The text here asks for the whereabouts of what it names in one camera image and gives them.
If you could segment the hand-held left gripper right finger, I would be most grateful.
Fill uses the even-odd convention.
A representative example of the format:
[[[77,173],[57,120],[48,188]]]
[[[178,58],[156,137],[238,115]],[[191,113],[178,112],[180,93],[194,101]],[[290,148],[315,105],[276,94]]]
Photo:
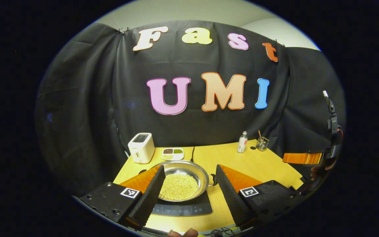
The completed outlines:
[[[260,182],[221,164],[216,166],[215,179],[241,230],[266,225],[303,202],[303,195],[278,181]]]

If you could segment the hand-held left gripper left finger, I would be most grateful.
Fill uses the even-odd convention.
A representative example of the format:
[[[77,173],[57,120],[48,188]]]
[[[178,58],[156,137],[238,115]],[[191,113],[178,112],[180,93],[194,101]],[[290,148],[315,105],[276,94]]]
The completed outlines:
[[[142,230],[158,200],[164,179],[164,165],[156,165],[121,184],[105,182],[79,199],[110,221]]]

